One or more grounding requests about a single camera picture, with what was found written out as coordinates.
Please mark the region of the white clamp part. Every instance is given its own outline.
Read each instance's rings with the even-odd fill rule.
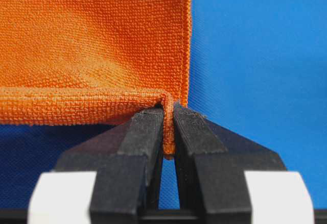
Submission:
[[[28,224],[90,224],[89,205],[97,173],[43,173],[28,208]]]
[[[298,172],[245,171],[252,224],[314,224],[309,192]]]

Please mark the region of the orange microfiber towel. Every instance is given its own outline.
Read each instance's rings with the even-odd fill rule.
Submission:
[[[191,0],[0,0],[0,123],[120,124],[188,102]]]

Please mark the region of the towel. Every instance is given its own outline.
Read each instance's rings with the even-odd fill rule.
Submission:
[[[0,0],[0,123],[118,125],[188,103],[191,0]]]

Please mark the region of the blue fabric backdrop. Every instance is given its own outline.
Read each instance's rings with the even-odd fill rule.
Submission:
[[[327,208],[327,0],[193,0],[189,107],[277,151]],[[26,207],[61,151],[109,127],[0,126],[0,208]],[[179,208],[173,161],[161,208]]]

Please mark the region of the white block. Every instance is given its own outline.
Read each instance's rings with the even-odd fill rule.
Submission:
[[[298,172],[245,171],[252,224],[314,224],[309,192]]]
[[[28,224],[90,224],[89,205],[97,173],[43,173],[28,209]]]

